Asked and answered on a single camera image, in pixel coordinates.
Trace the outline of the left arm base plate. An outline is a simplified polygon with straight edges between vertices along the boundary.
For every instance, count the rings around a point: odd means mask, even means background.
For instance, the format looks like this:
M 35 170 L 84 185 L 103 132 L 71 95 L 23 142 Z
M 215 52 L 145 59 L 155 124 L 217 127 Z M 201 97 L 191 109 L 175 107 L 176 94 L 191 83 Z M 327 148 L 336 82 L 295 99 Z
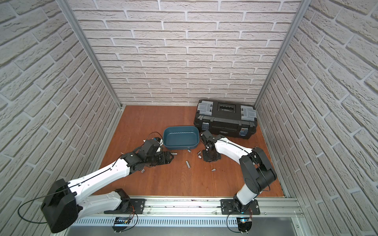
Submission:
M 104 214 L 127 214 L 136 213 L 142 214 L 144 210 L 146 199 L 129 199 L 122 200 L 120 205 L 115 210 L 106 210 Z

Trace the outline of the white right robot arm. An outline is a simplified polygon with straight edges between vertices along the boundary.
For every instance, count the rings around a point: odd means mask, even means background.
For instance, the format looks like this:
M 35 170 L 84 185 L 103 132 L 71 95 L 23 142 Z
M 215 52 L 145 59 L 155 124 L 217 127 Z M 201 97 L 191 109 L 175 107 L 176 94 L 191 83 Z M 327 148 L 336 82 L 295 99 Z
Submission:
M 245 211 L 259 194 L 271 190 L 277 173 L 263 149 L 243 147 L 224 136 L 214 137 L 211 133 L 207 136 L 203 133 L 200 138 L 205 146 L 202 151 L 204 161 L 218 161 L 225 155 L 240 165 L 244 185 L 234 195 L 232 204 L 238 212 Z

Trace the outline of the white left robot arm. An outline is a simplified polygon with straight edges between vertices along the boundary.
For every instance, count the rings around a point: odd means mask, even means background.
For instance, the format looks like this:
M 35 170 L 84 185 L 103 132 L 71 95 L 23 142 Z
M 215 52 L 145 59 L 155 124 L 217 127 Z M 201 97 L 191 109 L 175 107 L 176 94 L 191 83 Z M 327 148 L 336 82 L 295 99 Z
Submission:
M 68 182 L 64 179 L 57 180 L 41 205 L 47 225 L 52 233 L 59 233 L 69 228 L 76 220 L 99 212 L 105 214 L 133 212 L 135 208 L 122 189 L 102 195 L 93 193 L 145 167 L 169 164 L 173 159 L 174 156 L 169 151 L 159 151 L 151 155 L 129 152 L 84 177 Z

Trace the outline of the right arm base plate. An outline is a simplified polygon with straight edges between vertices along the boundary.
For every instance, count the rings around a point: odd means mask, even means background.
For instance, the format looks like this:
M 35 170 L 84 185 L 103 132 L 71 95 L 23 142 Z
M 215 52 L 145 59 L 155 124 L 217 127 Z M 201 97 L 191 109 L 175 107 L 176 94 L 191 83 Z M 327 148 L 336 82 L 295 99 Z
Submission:
M 221 199 L 220 207 L 222 215 L 260 215 L 260 209 L 257 200 L 252 200 L 247 205 L 243 205 L 237 199 Z

